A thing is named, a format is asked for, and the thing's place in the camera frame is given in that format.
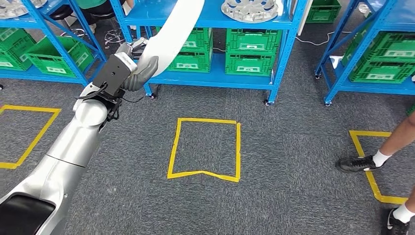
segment green plastic crate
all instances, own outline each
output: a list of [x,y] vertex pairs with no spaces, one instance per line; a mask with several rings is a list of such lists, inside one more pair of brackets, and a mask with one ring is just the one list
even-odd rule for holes
[[[57,38],[81,71],[84,71],[85,68],[92,63],[93,56],[86,45],[71,37],[58,36]],[[30,61],[32,61],[42,73],[73,78],[76,77],[61,54],[46,37],[40,40],[26,54]]]
[[281,30],[227,29],[226,53],[275,55],[281,41]]
[[275,55],[226,54],[226,74],[270,76]]
[[182,52],[207,52],[212,40],[212,28],[194,28],[180,51]]
[[[364,34],[365,30],[359,32],[352,40],[342,60],[344,66]],[[366,49],[363,57],[377,62],[415,62],[415,33],[380,32]]]
[[415,63],[360,61],[350,73],[351,82],[400,84],[415,72]]
[[9,49],[15,47],[18,40],[26,38],[27,42],[35,41],[24,29],[21,28],[0,28],[0,51],[6,52]]
[[33,45],[35,45],[35,42],[31,37],[23,37],[17,40],[9,50],[2,51],[0,49],[0,69],[26,71],[32,65],[32,62],[25,52]]
[[181,51],[167,67],[168,71],[210,72],[213,55],[213,40],[204,52]]
[[306,19],[306,23],[333,23],[339,14],[338,0],[314,0]]
[[354,51],[355,51],[357,46],[358,46],[358,44],[356,44],[356,42],[354,40],[352,40],[350,45],[347,47],[347,50],[346,50],[345,54],[343,55],[343,59],[342,59],[342,65],[343,66],[347,65],[347,63],[351,59],[352,55],[354,54]]

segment yellow floor tape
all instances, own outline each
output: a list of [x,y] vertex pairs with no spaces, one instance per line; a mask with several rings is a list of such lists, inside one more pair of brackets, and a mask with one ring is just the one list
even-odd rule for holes
[[[354,146],[356,147],[359,157],[365,157],[363,148],[359,142],[359,136],[375,136],[375,137],[389,137],[391,132],[382,132],[382,131],[349,131],[351,139],[353,140]],[[383,203],[392,203],[392,204],[403,204],[406,202],[407,198],[405,197],[393,197],[393,196],[384,196],[381,194],[379,187],[373,176],[373,172],[366,171],[366,177],[368,178],[370,187],[372,188],[374,197]]]
[[6,169],[16,169],[18,166],[20,166],[24,160],[29,156],[30,152],[33,150],[35,145],[38,143],[40,138],[43,136],[43,134],[46,132],[46,130],[49,128],[49,126],[55,121],[56,117],[61,112],[61,109],[53,109],[53,108],[44,108],[44,107],[32,107],[32,106],[17,106],[17,105],[8,105],[5,104],[0,108],[0,115],[3,113],[4,110],[20,110],[20,111],[33,111],[33,112],[48,112],[53,113],[53,115],[49,118],[49,120],[46,122],[44,127],[40,130],[38,135],[35,137],[35,139],[30,143],[29,147],[24,151],[23,155],[19,158],[19,160],[15,163],[0,163],[0,168],[6,168]]
[[[219,175],[219,174],[205,171],[205,170],[183,171],[183,172],[173,173],[173,166],[174,166],[174,161],[176,158],[177,145],[179,143],[179,137],[180,137],[180,129],[182,127],[183,121],[211,122],[211,123],[235,124],[236,125],[235,176]],[[236,122],[235,120],[220,120],[220,119],[206,119],[206,118],[179,118],[177,119],[176,136],[174,138],[173,147],[172,147],[171,154],[170,154],[170,162],[169,162],[169,167],[167,171],[167,178],[173,179],[173,178],[184,177],[184,176],[195,175],[195,174],[206,174],[206,175],[210,175],[213,177],[217,177],[222,180],[239,182],[239,179],[241,178],[241,153],[240,152],[241,152],[241,124]]]

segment white power cord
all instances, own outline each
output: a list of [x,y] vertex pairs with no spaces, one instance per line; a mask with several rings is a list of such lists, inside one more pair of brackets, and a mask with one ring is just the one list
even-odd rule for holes
[[220,50],[220,51],[223,51],[223,52],[226,52],[225,50],[222,50],[222,49],[219,49],[219,48],[216,48],[216,47],[214,47],[213,49],[215,49],[215,50]]
[[321,45],[323,45],[323,44],[326,44],[326,43],[328,43],[329,41],[330,41],[330,34],[333,34],[334,33],[334,31],[333,32],[330,32],[330,33],[327,33],[327,41],[325,41],[325,42],[322,42],[322,43],[319,43],[319,44],[316,44],[316,43],[314,43],[314,42],[310,42],[310,41],[303,41],[303,40],[301,40],[300,38],[298,38],[298,37],[296,37],[296,39],[297,40],[299,40],[300,42],[302,42],[302,43],[310,43],[310,44],[313,44],[313,45],[315,45],[315,46],[321,46]]

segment black sneaker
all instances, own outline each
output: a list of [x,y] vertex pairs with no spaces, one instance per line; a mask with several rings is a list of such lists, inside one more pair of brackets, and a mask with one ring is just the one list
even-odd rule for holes
[[367,156],[365,158],[342,158],[337,161],[336,166],[345,172],[369,171],[382,167],[376,167],[373,156]]
[[395,219],[393,216],[393,212],[396,210],[396,208],[392,209],[389,212],[388,216],[388,223],[387,223],[387,235],[408,235],[409,230],[409,222],[408,223],[402,223],[399,219]]

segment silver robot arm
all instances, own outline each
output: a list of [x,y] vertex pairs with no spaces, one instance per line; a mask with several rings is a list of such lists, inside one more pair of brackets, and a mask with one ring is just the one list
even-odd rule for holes
[[105,125],[118,119],[125,90],[138,90],[157,71],[158,57],[136,73],[130,58],[146,40],[123,44],[78,97],[75,116],[32,173],[0,199],[0,234],[57,235]]

